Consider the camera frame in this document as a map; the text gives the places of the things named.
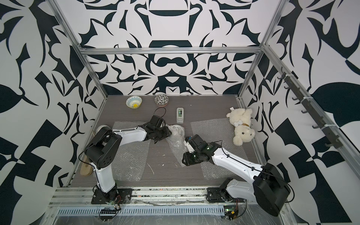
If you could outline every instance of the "stuffed toy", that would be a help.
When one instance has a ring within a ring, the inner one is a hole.
[[[250,128],[252,109],[235,109],[226,115],[230,123],[235,126],[234,145],[241,146],[243,142],[250,142],[255,131]]]

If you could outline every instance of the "patterned wallpaper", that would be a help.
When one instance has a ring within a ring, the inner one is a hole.
[[[0,3],[0,224],[30,224],[73,168],[103,101],[44,0]]]
[[[259,46],[279,0],[61,0],[86,48]],[[92,55],[112,94],[237,94],[253,54]]]
[[[110,95],[237,94],[254,53],[90,55]]]
[[[359,149],[360,2],[290,0],[270,47]],[[359,224],[360,181],[263,56],[243,100],[266,160],[294,188],[299,224]]]
[[[279,0],[59,0],[88,48],[259,45]]]

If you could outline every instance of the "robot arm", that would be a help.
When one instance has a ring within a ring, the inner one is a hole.
[[[156,143],[171,135],[163,118],[153,116],[150,122],[132,129],[112,130],[102,127],[85,148],[85,154],[95,168],[97,186],[106,199],[114,200],[117,186],[112,175],[111,163],[119,146],[153,139]]]
[[[256,201],[260,207],[273,216],[277,216],[290,194],[289,186],[281,179],[275,166],[265,166],[244,160],[218,143],[206,143],[199,135],[187,137],[185,145],[189,152],[184,153],[183,163],[187,166],[201,162],[210,162],[222,166],[243,178],[247,183],[227,179],[221,187],[225,200],[244,198]]]

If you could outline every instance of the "bubble wrap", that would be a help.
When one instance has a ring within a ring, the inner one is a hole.
[[[145,122],[116,121],[113,129],[129,129]],[[139,181],[143,175],[151,140],[131,142],[119,147],[111,164],[115,180]]]
[[[188,148],[184,145],[185,129],[177,124],[168,127],[172,132],[172,135],[166,138],[166,141],[169,143],[170,150],[178,160],[179,164],[185,166],[185,164],[182,163],[183,155],[188,151]]]
[[[233,143],[234,126],[230,124],[228,118],[191,122],[191,128],[194,135],[198,134],[206,142],[222,140],[223,148],[248,160],[243,147],[236,146]],[[201,169],[207,180],[234,175],[231,171],[209,162],[202,162]]]

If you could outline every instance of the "patterned bowl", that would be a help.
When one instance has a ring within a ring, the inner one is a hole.
[[[131,96],[126,100],[126,105],[129,108],[136,109],[141,105],[141,102],[143,102],[143,100],[140,96]]]
[[[166,95],[158,95],[155,97],[154,102],[158,107],[165,107],[169,103],[169,97]]]

